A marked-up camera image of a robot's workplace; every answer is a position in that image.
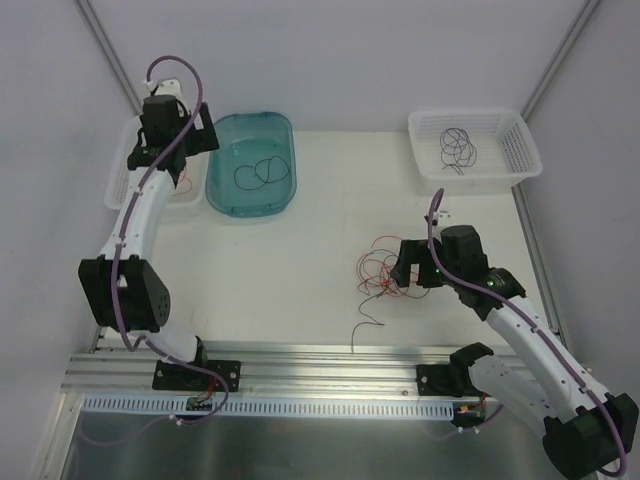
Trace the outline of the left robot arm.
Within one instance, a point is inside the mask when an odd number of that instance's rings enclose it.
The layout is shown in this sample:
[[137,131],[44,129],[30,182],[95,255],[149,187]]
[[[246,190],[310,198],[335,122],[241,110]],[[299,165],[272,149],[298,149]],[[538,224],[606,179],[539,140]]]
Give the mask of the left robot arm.
[[202,340],[169,323],[171,296],[150,257],[159,223],[188,158],[218,149],[206,102],[193,109],[171,94],[143,102],[136,143],[127,158],[128,190],[106,244],[81,260],[78,276],[96,323],[117,332],[131,352],[147,345],[189,389],[230,390],[210,370]]

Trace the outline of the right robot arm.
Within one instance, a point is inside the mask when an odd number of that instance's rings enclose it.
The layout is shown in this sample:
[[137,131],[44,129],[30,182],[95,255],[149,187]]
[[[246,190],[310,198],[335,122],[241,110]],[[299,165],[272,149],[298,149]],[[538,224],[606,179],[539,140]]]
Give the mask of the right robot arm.
[[453,289],[530,374],[522,377],[476,342],[452,353],[443,367],[420,368],[426,389],[497,399],[539,436],[548,459],[567,479],[626,474],[638,405],[626,393],[611,393],[569,353],[513,274],[490,266],[474,227],[451,226],[424,240],[402,241],[390,277],[401,288]]

